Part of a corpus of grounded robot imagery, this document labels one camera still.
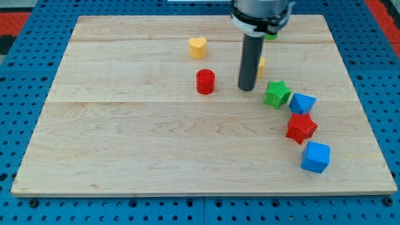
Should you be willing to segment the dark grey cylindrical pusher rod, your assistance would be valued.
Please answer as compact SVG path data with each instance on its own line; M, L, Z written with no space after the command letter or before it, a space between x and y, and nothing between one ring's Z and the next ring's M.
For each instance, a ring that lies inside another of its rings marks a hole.
M244 35L237 84L238 88L242 91L252 91L254 89L263 42L264 36L253 37L247 34Z

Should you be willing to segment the green block behind arm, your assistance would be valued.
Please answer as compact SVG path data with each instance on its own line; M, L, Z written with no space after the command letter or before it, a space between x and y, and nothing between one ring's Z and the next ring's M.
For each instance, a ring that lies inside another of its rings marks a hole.
M274 33L274 34L268 34L268 33L266 33L265 36L264 36L264 38L265 38L265 40L273 41L273 40L275 40L275 39L278 38L278 34L279 34L278 32L277 32L277 33Z

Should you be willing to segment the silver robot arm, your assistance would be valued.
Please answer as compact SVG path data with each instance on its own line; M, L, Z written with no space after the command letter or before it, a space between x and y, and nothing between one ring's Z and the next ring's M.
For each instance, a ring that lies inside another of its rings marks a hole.
M231 19L243 31L241 63L237 86L252 91L265 36L276 36L288 23L294 1L289 0L232 0Z

